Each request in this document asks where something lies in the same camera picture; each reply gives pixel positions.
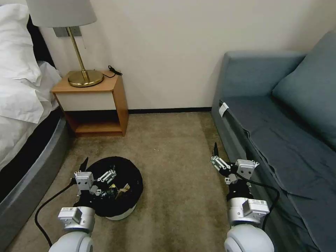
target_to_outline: sofa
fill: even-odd
[[[265,230],[275,251],[335,251],[336,33],[307,54],[227,52],[211,114],[230,161],[258,161],[251,179],[280,191]]]

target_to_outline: white tag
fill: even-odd
[[[221,107],[219,108],[219,114],[220,114],[221,117],[223,117],[224,112],[225,112],[228,108],[229,108],[229,106],[226,105],[226,103],[223,103],[223,104],[221,105]]]

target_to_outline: beige carpet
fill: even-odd
[[[141,171],[144,192],[125,220],[96,216],[94,251],[223,251],[228,190],[209,161],[215,141],[227,160],[209,112],[131,115],[125,137],[76,139],[42,201],[65,187],[87,156],[89,165],[122,156]],[[73,205],[76,193],[73,186],[40,213],[52,242],[64,233],[58,212]],[[7,251],[48,251],[33,216]]]

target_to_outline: brass lamp base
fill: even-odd
[[[68,78],[71,86],[85,88],[97,85],[104,80],[104,75],[96,70],[78,71],[71,74]]]

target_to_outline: robotic hand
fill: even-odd
[[[258,162],[238,159],[226,163],[218,157],[215,143],[211,163],[225,177],[229,186],[226,200],[229,203],[228,218],[231,225],[224,242],[226,252],[274,252],[268,235],[260,228],[260,220],[270,212],[267,202],[254,199],[250,193],[250,178]]]
[[[80,166],[86,169],[88,159]],[[64,223],[64,230],[68,233],[55,242],[49,252],[92,252],[93,242],[91,233],[95,225],[95,200],[105,197],[114,197],[118,190],[110,186],[116,176],[115,170],[107,171],[95,180],[91,172],[75,172],[72,180],[79,189],[80,200],[74,207],[62,208],[58,219]]]

